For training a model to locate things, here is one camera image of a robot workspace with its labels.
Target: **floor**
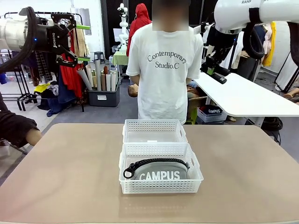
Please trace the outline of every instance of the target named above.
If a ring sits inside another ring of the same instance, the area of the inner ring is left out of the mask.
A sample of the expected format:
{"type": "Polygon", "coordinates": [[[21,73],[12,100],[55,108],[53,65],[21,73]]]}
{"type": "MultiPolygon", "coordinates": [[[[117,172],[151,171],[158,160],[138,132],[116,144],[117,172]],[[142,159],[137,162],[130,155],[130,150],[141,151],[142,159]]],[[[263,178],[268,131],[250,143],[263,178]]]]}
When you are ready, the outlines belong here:
{"type": "MultiPolygon", "coordinates": [[[[275,77],[272,75],[260,73],[256,83],[279,94],[279,92],[275,90],[274,79],[275,77]]],[[[9,109],[15,113],[35,119],[43,134],[45,134],[52,125],[58,123],[124,123],[126,119],[137,119],[138,117],[137,98],[128,96],[128,85],[129,80],[123,79],[120,86],[120,103],[115,108],[86,106],[85,112],[82,112],[80,106],[75,106],[62,111],[57,116],[47,118],[46,112],[37,109],[34,104],[26,105],[26,112],[20,112],[15,102],[8,102],[7,105],[9,109]]],[[[12,90],[16,91],[16,87],[16,84],[12,82],[0,85],[0,91],[3,93],[12,90]]],[[[245,119],[238,119],[237,122],[229,124],[243,125],[245,121],[245,119]]],[[[281,146],[299,162],[299,138],[296,132],[299,126],[299,118],[282,118],[282,121],[284,128],[280,132],[282,138],[281,146]]],[[[6,151],[6,148],[0,148],[0,185],[24,157],[16,150],[10,149],[10,155],[9,153],[5,155],[6,151]]]]}

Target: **green tablecloth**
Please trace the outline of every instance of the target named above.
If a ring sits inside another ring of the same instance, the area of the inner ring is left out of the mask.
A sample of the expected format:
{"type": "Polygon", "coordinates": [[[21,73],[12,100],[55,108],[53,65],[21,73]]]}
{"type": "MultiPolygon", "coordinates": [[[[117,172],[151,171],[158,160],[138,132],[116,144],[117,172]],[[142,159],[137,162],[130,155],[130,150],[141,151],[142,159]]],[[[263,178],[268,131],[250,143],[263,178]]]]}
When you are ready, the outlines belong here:
{"type": "Polygon", "coordinates": [[[114,65],[128,65],[129,57],[127,57],[126,53],[116,51],[116,53],[113,55],[112,63],[114,65]]]}

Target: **white basket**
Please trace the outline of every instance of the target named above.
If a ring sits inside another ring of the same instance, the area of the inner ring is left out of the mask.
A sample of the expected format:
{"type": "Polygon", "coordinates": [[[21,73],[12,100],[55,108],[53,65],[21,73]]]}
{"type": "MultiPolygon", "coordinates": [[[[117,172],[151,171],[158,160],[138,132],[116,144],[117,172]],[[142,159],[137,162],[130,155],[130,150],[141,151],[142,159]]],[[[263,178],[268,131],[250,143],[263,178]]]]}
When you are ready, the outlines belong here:
{"type": "Polygon", "coordinates": [[[179,120],[126,120],[123,142],[188,142],[179,120]]]}
{"type": "Polygon", "coordinates": [[[124,143],[120,155],[119,180],[123,194],[196,193],[203,176],[188,143],[124,143]],[[127,180],[123,172],[131,163],[152,158],[181,159],[190,167],[187,180],[127,180]]]}
{"type": "Polygon", "coordinates": [[[206,115],[199,108],[198,108],[197,115],[205,123],[223,121],[223,120],[226,120],[226,117],[227,117],[227,114],[225,112],[222,112],[221,114],[208,114],[208,115],[206,115]]]}

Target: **red hoodie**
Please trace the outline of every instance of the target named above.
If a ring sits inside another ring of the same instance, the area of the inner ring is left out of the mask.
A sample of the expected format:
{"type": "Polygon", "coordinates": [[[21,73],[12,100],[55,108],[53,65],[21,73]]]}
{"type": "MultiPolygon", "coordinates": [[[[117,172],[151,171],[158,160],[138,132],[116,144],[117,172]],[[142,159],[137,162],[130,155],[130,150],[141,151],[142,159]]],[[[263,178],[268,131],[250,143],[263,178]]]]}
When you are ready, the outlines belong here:
{"type": "Polygon", "coordinates": [[[145,4],[141,3],[141,4],[137,5],[136,14],[137,14],[137,19],[132,22],[131,27],[130,27],[127,56],[129,56],[131,40],[132,40],[134,33],[139,28],[144,27],[145,25],[148,25],[151,23],[151,20],[149,18],[149,13],[148,13],[148,10],[147,10],[145,4]]]}

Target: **gray bag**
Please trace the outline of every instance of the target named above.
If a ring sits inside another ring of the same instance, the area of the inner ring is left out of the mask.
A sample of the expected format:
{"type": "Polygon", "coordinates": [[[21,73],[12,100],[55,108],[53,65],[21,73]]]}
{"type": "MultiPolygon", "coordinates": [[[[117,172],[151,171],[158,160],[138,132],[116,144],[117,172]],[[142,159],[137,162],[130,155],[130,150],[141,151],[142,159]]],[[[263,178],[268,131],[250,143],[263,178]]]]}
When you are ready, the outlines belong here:
{"type": "Polygon", "coordinates": [[[188,169],[180,159],[148,159],[131,163],[123,176],[132,180],[185,180],[188,179],[188,169]]]}

